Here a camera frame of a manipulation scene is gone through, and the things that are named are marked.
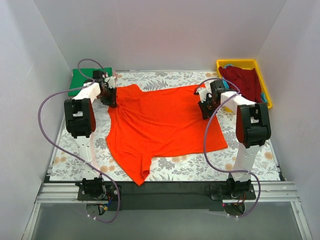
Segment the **orange t shirt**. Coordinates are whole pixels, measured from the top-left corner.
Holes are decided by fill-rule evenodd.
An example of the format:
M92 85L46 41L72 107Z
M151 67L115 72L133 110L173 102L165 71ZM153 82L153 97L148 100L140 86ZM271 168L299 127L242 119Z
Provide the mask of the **orange t shirt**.
M152 158L200 154L208 124L194 95L195 85L142 91L138 85L118 87L110 107L108 149L138 185L148 175Z

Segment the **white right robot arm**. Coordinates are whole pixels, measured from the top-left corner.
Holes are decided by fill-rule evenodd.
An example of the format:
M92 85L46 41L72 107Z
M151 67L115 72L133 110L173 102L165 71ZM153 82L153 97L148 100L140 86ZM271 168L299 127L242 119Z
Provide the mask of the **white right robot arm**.
M214 200L244 198L254 195L251 178L254 161L259 150L271 137L269 110L266 103L256 103L241 95L241 90L231 81L221 78L207 79L209 87L198 85L194 95L199 96L198 106L202 118L213 121L222 107L227 107L236 115L235 134L239 143L235 164L227 170L228 179L209 188Z

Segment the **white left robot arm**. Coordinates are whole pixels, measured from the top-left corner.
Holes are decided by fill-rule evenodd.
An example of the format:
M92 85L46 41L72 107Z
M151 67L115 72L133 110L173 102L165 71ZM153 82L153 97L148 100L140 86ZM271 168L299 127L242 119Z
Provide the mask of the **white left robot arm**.
M103 70L94 70L92 79L92 85L92 80L87 79L83 84L84 88L75 97L64 101L64 113L66 130L74 138L79 156L84 160L83 177L79 187L84 194L95 200L102 200L107 195L104 180L101 174L92 169L98 167L94 150L96 118L93 102L98 98L103 105L115 108L117 89L116 77Z

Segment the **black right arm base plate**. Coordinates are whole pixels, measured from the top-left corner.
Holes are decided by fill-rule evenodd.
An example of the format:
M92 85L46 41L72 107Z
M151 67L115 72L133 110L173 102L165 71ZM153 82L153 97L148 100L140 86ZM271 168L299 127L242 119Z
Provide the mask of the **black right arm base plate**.
M225 182L215 182L207 185L204 188L204 192L212 200L255 200L257 196L252 184L249 188L230 189Z

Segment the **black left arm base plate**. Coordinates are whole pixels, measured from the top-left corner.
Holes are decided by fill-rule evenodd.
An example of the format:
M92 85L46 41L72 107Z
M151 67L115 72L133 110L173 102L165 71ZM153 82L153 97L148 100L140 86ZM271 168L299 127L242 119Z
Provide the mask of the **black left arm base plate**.
M122 186L119 185L117 190L112 184L95 184L83 187L81 183L77 183L78 201L108 201L118 200L118 195L122 193Z

